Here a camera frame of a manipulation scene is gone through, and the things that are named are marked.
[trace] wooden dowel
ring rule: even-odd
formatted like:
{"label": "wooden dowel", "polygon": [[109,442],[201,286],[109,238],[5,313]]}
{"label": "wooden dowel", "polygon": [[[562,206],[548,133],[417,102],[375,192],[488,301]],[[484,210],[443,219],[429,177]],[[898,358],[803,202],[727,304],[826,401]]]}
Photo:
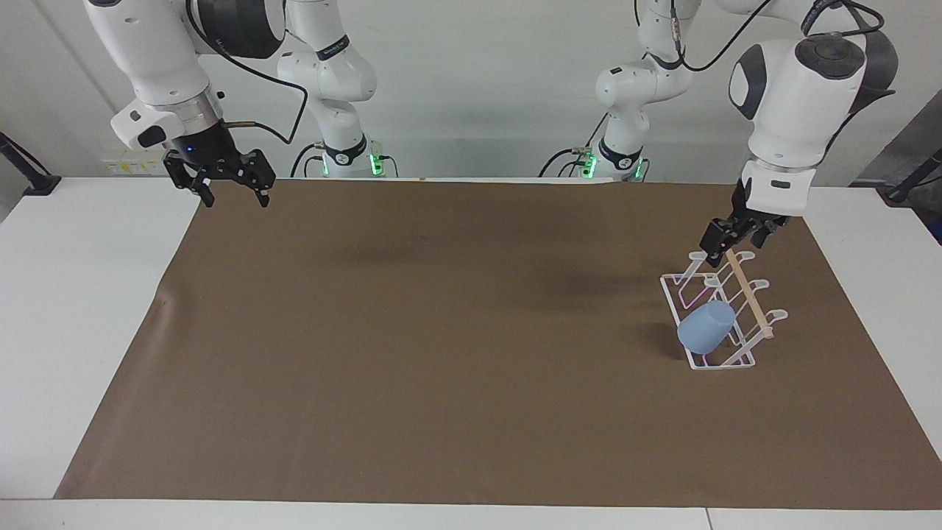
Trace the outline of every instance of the wooden dowel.
{"label": "wooden dowel", "polygon": [[732,250],[727,250],[726,260],[729,261],[729,266],[733,268],[733,274],[736,275],[739,286],[742,287],[742,293],[746,296],[746,304],[749,305],[749,308],[753,311],[753,315],[755,315],[755,321],[759,324],[759,333],[766,339],[774,339],[775,334],[771,331],[771,326],[769,325],[769,321],[765,318],[765,312],[762,310],[762,306],[759,305],[759,301],[755,298],[753,288],[749,285],[749,278],[747,278],[746,273],[742,271],[742,265],[739,263],[736,253]]}

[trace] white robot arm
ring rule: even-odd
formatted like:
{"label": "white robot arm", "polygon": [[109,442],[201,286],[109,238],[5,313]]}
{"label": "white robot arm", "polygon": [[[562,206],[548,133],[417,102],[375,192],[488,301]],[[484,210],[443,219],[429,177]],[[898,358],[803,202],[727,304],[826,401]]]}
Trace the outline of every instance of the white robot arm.
{"label": "white robot arm", "polygon": [[[730,100],[755,125],[733,198],[734,212],[715,220],[701,246],[717,262],[754,234],[765,239],[801,215],[817,168],[849,119],[889,95],[898,60],[886,36],[867,25],[851,0],[714,0],[742,15],[798,25],[801,41],[766,41],[750,48],[730,81]],[[687,90],[693,69],[681,38],[701,0],[651,0],[639,30],[641,61],[599,76],[597,95],[611,120],[593,146],[596,174],[630,180],[641,161],[649,128],[643,108]]]}
{"label": "white robot arm", "polygon": [[[218,97],[197,54],[218,53],[233,62],[271,57],[284,41],[285,1],[85,0],[85,7],[108,53],[134,87],[135,101],[111,122],[118,137],[132,149],[166,143],[170,150],[164,164],[174,184],[199,194],[207,206],[215,200],[208,187],[214,179],[253,189],[267,206],[275,181],[271,166],[260,150],[239,153],[229,131],[258,124],[222,120]],[[290,0],[287,7],[317,60],[294,61],[298,68],[280,71],[289,83],[298,81],[295,88],[313,95],[312,108],[327,145],[338,145],[343,152],[365,138],[349,102],[371,97],[376,75],[349,45],[334,1]],[[348,145],[352,137],[357,140]],[[359,162],[356,158],[350,157],[351,166]],[[187,168],[196,175],[190,176]]]}
{"label": "white robot arm", "polygon": [[321,134],[324,174],[373,176],[382,173],[380,147],[360,126],[350,103],[376,92],[376,72],[350,44],[335,0],[289,0],[288,14],[300,40],[312,50],[284,54],[278,77],[302,85]]}

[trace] brown mat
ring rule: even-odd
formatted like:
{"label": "brown mat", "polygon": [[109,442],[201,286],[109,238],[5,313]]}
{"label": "brown mat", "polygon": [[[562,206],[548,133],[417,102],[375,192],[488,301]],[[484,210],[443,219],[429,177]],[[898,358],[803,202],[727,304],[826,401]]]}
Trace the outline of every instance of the brown mat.
{"label": "brown mat", "polygon": [[758,366],[688,368],[658,276],[728,188],[213,189],[57,498],[942,508],[803,223]]}

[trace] table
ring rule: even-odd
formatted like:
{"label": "table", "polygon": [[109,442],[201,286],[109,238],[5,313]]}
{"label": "table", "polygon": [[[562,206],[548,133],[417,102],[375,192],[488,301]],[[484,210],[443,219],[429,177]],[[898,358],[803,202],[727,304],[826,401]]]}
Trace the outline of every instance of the table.
{"label": "table", "polygon": [[[0,224],[0,498],[10,499],[0,501],[0,526],[942,527],[942,511],[46,500],[135,336],[197,205],[165,178],[74,178],[51,197],[24,199]],[[937,386],[942,329],[935,318],[942,285],[933,281],[942,271],[942,250],[912,212],[887,208],[872,190],[815,189],[806,219],[942,454],[942,390]]]}

